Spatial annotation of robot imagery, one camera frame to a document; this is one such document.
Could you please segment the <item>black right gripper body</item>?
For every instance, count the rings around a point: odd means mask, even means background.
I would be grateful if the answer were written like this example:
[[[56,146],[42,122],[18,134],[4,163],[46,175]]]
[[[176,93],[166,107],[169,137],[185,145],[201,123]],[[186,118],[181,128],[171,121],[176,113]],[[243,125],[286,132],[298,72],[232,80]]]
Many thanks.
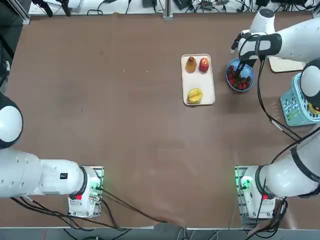
[[[240,60],[240,65],[248,65],[248,66],[254,66],[256,61],[257,61],[257,58],[254,57],[254,58],[250,58],[250,59],[244,59],[243,57],[239,57],[239,60]]]

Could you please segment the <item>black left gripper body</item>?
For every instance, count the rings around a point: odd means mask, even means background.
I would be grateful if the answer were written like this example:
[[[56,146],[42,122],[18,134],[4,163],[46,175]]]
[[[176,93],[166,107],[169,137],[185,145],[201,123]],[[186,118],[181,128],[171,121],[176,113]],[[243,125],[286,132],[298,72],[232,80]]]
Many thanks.
[[[11,71],[11,65],[8,60],[5,60],[0,65],[0,84],[3,85],[5,80],[8,79],[8,76]]]

